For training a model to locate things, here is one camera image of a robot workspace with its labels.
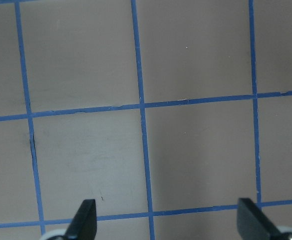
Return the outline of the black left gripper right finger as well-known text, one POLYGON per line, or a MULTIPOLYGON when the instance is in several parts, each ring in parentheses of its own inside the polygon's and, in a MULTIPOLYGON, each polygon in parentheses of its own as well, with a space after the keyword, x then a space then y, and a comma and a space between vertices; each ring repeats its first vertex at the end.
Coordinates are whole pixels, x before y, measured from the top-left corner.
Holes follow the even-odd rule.
POLYGON ((250 198, 239 198, 237 231, 243 240, 276 240, 281 232, 250 198))

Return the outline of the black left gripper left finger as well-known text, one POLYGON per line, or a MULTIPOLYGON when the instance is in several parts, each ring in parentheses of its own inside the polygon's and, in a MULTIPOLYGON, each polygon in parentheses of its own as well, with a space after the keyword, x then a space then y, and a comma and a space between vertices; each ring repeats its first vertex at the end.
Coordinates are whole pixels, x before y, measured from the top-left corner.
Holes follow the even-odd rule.
POLYGON ((94 240, 97 233, 96 202, 85 199, 63 235, 64 240, 94 240))

